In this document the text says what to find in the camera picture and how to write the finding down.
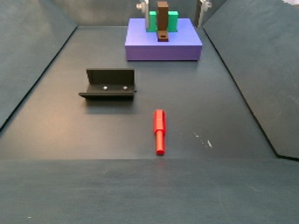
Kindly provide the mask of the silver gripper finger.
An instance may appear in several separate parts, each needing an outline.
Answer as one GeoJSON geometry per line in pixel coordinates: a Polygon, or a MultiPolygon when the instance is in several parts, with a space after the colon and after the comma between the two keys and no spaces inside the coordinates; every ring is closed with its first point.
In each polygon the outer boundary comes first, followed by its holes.
{"type": "Polygon", "coordinates": [[[149,28],[149,0],[140,0],[135,7],[144,13],[144,27],[149,28]]]}
{"type": "Polygon", "coordinates": [[[201,26],[201,20],[204,16],[204,12],[212,7],[211,0],[197,0],[196,4],[196,17],[195,17],[195,25],[196,27],[201,26]]]}

